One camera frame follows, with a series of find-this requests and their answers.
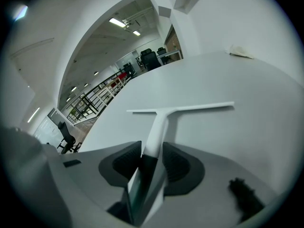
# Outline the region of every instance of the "chair backrest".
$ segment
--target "chair backrest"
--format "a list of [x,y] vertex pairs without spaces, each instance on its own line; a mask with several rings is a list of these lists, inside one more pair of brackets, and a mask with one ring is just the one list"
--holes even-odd
[[65,122],[58,123],[58,129],[61,131],[64,140],[68,144],[74,144],[76,142],[76,139],[68,132],[67,125]]
[[144,51],[141,52],[141,61],[146,66],[147,66],[148,62],[147,62],[147,60],[146,60],[145,57],[146,57],[146,55],[148,55],[151,52],[152,52],[152,50],[150,48],[148,48],[148,49],[146,49],[146,50],[144,50]]
[[147,62],[147,68],[149,71],[161,66],[154,51],[145,55],[144,58]]
[[150,52],[152,52],[152,50],[150,48],[145,49],[144,51],[141,52],[141,56],[147,55]]
[[157,50],[157,54],[158,55],[165,54],[165,53],[166,53],[166,49],[165,48],[162,48],[162,47],[158,48],[158,50]]

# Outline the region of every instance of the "office room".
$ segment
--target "office room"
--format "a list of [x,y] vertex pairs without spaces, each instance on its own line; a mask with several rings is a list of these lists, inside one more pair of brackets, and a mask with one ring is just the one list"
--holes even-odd
[[1,157],[20,209],[71,228],[272,221],[304,154],[304,49],[281,6],[9,3]]

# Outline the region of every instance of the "desk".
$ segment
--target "desk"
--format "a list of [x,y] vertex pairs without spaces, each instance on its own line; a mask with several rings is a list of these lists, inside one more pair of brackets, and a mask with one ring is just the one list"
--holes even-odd
[[114,83],[117,85],[119,90],[121,90],[122,87],[124,86],[124,84],[122,83],[122,81],[119,77],[113,79],[110,83],[108,83],[105,87],[106,87],[107,91],[111,94],[112,97],[115,97],[114,93],[117,93],[117,92],[115,92],[114,88],[112,87],[112,84],[114,84]]
[[[98,118],[80,151],[139,140],[144,146],[155,114],[126,110],[227,101],[235,102],[235,110],[173,113],[164,139],[232,159],[279,193],[293,177],[270,156],[279,152],[292,170],[299,161],[296,149],[303,139],[295,133],[304,128],[304,90],[266,62],[223,51],[178,60],[132,79]],[[282,130],[282,123],[288,128]],[[286,139],[288,148],[278,144]]]
[[178,53],[178,54],[179,54],[179,56],[180,56],[180,59],[181,59],[181,51],[180,51],[180,50],[169,51],[169,52],[167,52],[167,53],[164,53],[164,54],[158,55],[158,56],[157,56],[157,59],[158,59],[159,63],[160,63],[162,66],[163,66],[163,63],[162,63],[161,58],[162,58],[162,57],[166,57],[166,56],[173,55],[173,54],[175,54],[175,53]]

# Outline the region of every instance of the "black object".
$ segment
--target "black object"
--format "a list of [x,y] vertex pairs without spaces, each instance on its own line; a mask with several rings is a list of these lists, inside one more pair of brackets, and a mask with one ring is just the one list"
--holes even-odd
[[134,68],[132,67],[132,65],[131,64],[125,64],[124,66],[123,66],[124,68],[124,71],[127,73],[127,75],[129,76],[129,77],[132,77],[133,75],[134,75],[134,73],[135,73],[135,70],[134,70]]
[[142,142],[137,141],[104,158],[99,163],[99,173],[110,185],[125,188],[139,166],[141,153]]
[[70,167],[70,166],[73,166],[73,165],[77,165],[77,164],[81,164],[81,161],[80,160],[72,160],[72,161],[66,161],[66,162],[63,162],[63,165],[65,167]]
[[77,145],[74,145],[74,143],[76,142],[76,139],[72,135],[70,135],[70,133],[68,132],[67,125],[65,122],[58,123],[58,129],[61,131],[62,136],[63,136],[63,140],[61,140],[61,143],[62,143],[62,141],[66,141],[67,144],[65,146],[62,146],[60,143],[58,145],[57,149],[59,147],[61,147],[63,149],[61,151],[62,154],[65,154],[68,151],[72,152],[72,150],[74,151],[74,153],[76,153],[81,147],[79,145],[82,145],[82,143],[79,142]]
[[163,143],[162,162],[166,168],[169,184],[165,196],[187,194],[196,188],[205,176],[203,163],[184,151]]
[[254,190],[243,179],[230,180],[229,189],[237,198],[237,204],[243,212],[241,222],[249,219],[264,208],[264,204],[255,196]]
[[150,48],[141,52],[141,60],[143,65],[148,69],[148,71],[151,71],[161,66],[155,52],[152,51]]
[[133,224],[133,221],[131,220],[132,216],[130,215],[126,202],[116,202],[107,210],[107,212],[126,223]]
[[141,226],[144,222],[142,211],[145,209],[145,201],[154,175],[157,158],[142,155],[138,166],[140,176],[139,186],[137,188],[136,196],[131,204],[133,225]]
[[151,70],[156,69],[161,66],[154,51],[145,55],[144,60],[147,63],[146,67],[147,67],[148,71],[151,71]]
[[[158,48],[158,50],[157,50],[158,55],[162,55],[162,54],[165,54],[165,53],[166,53],[165,48],[162,48],[162,47]],[[169,57],[162,57],[161,61],[162,61],[163,64],[167,64],[169,59],[170,59]]]
[[157,54],[158,55],[162,55],[162,54],[165,54],[165,53],[166,53],[166,49],[165,48],[162,48],[162,47],[158,48],[158,50],[157,50]]

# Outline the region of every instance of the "table leg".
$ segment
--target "table leg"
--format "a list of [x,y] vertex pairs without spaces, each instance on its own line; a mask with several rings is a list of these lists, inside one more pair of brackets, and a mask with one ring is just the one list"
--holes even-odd
[[121,90],[122,88],[119,86],[119,83],[117,83],[117,81],[115,81],[115,83],[117,84],[118,88]]
[[118,78],[119,82],[122,84],[122,87],[124,86],[123,82],[121,81],[120,78]]
[[97,97],[98,97],[98,99],[99,99],[99,100],[101,100],[101,102],[102,102],[102,103],[104,103],[104,104],[105,104],[105,106],[108,106],[108,105],[107,105],[107,104],[106,104],[106,103],[105,103],[105,102],[104,102],[104,101],[103,101],[103,100],[100,98],[100,96],[99,96],[99,95],[97,95]]
[[115,96],[114,96],[114,94],[111,92],[111,90],[110,90],[108,87],[106,87],[106,89],[107,89],[107,91],[109,91],[110,95],[114,98]]
[[163,63],[162,63],[162,58],[158,58],[157,59],[159,61],[159,63],[163,66]]

